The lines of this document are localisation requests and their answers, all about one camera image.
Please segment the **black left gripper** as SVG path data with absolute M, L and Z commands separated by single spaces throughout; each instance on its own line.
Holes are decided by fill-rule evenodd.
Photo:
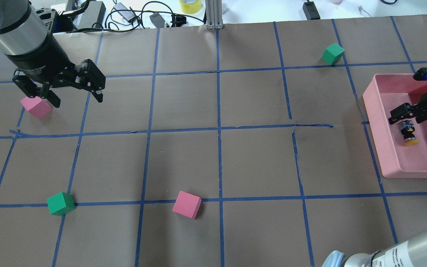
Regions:
M 13 83 L 26 97 L 45 99 L 55 108 L 60 107 L 60 98 L 51 90 L 51 83 L 62 73 L 63 79 L 75 82 L 75 88 L 88 91 L 98 103 L 103 101 L 106 77 L 91 59 L 75 65 L 53 35 L 48 35 L 35 50 L 23 55 L 5 55 L 19 70 L 13 73 Z

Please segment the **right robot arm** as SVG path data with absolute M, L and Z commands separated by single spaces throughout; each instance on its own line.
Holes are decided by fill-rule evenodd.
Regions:
M 410 115 L 393 112 L 403 102 L 421 103 L 427 81 L 411 74 L 377 74 L 363 93 L 382 175 L 385 178 L 427 178 L 427 121 L 418 111 Z M 333 251 L 324 267 L 427 267 L 427 230 L 406 241 L 372 254 L 346 257 Z

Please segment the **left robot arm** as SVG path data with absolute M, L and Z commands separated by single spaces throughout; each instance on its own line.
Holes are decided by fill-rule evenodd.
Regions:
M 85 59 L 72 63 L 55 39 L 48 22 L 58 15 L 35 10 L 28 0 L 0 0 L 0 51 L 16 66 L 12 81 L 28 98 L 41 98 L 55 108 L 60 98 L 53 88 L 73 87 L 103 101 L 106 77 Z

